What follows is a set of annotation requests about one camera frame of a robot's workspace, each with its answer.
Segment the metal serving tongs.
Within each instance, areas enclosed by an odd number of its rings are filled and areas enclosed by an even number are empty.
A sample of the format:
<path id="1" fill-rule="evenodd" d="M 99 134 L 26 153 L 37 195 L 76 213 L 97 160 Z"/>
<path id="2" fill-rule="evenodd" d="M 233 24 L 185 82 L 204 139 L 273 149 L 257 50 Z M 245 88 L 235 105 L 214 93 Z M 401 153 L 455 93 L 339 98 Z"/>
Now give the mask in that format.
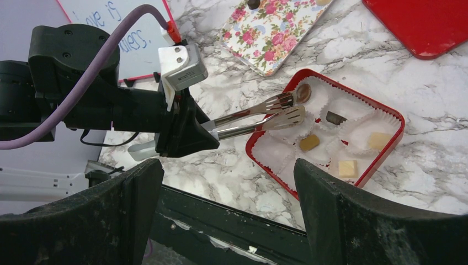
<path id="1" fill-rule="evenodd" d="M 296 102 L 295 90 L 274 95 L 244 110 L 207 121 L 202 124 L 219 142 L 256 132 L 280 130 L 301 124 L 306 110 Z M 132 145 L 128 153 L 135 161 L 160 156 L 155 140 Z"/>

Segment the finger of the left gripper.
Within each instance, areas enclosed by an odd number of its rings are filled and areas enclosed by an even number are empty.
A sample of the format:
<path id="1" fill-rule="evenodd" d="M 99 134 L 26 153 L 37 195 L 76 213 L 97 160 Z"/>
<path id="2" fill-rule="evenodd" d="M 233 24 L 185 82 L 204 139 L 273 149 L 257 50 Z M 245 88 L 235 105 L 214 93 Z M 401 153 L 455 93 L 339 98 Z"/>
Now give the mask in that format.
<path id="1" fill-rule="evenodd" d="M 177 92 L 171 110 L 164 107 L 157 123 L 155 151 L 161 157 L 181 158 L 218 149 L 219 140 L 202 127 L 207 121 L 210 119 L 198 106 L 189 88 Z"/>

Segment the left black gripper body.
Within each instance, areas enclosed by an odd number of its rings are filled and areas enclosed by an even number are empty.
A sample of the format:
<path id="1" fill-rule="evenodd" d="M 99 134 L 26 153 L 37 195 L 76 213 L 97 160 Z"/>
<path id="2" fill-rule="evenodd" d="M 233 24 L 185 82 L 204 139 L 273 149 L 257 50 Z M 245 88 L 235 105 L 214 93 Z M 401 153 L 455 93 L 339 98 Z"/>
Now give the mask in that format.
<path id="1" fill-rule="evenodd" d="M 50 114 L 83 75 L 109 34 L 84 25 L 36 26 L 28 65 L 40 110 Z M 118 85 L 120 50 L 115 49 L 98 76 L 63 122 L 68 128 L 158 133 L 167 110 L 161 92 Z"/>

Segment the white square chocolate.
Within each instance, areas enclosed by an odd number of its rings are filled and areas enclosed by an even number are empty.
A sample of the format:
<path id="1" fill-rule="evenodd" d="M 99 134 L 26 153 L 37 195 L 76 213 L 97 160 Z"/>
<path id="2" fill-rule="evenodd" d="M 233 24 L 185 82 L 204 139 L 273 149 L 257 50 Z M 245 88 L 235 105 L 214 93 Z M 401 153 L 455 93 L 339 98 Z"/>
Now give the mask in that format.
<path id="1" fill-rule="evenodd" d="M 356 160 L 347 160 L 338 162 L 339 178 L 357 178 L 358 164 Z"/>
<path id="2" fill-rule="evenodd" d="M 391 134 L 383 132 L 372 132 L 368 138 L 368 147 L 372 150 L 382 151 L 391 138 Z"/>

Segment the dark square chocolate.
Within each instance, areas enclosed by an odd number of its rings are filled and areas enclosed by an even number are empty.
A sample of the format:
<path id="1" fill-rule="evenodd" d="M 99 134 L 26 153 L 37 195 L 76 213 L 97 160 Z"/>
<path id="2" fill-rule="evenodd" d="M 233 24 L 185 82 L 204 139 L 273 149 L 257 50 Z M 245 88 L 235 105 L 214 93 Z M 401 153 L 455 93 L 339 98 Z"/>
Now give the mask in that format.
<path id="1" fill-rule="evenodd" d="M 347 121 L 347 118 L 341 116 L 341 115 L 338 115 L 334 112 L 331 112 L 331 111 L 328 111 L 327 114 L 326 114 L 326 121 L 333 124 L 333 125 L 341 125 L 342 123 L 344 123 L 345 121 Z"/>

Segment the round brown chocolate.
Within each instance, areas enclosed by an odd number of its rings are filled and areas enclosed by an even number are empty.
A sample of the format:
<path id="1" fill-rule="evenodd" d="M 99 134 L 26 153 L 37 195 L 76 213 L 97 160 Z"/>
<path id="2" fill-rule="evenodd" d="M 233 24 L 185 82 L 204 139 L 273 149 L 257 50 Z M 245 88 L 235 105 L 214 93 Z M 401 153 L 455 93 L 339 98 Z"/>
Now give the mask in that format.
<path id="1" fill-rule="evenodd" d="M 304 104 L 311 98 L 311 86 L 307 83 L 301 84 L 295 88 L 297 104 Z"/>

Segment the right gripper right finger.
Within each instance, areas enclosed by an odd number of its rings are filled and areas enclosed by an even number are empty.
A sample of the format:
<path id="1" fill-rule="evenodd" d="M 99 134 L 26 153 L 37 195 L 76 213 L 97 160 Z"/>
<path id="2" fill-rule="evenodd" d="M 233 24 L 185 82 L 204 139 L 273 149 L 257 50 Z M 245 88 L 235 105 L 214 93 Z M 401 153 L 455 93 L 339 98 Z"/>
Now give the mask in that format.
<path id="1" fill-rule="evenodd" d="M 298 159 L 311 264 L 466 264 L 467 216 L 396 203 Z"/>

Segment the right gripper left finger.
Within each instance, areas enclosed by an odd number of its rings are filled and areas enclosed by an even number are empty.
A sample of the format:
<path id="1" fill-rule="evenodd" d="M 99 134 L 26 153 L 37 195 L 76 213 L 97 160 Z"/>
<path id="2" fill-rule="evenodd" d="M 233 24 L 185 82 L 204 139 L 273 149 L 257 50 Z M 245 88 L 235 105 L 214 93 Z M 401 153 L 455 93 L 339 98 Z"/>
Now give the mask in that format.
<path id="1" fill-rule="evenodd" d="M 158 159 L 24 214 L 1 216 L 2 264 L 141 264 L 164 170 Z"/>

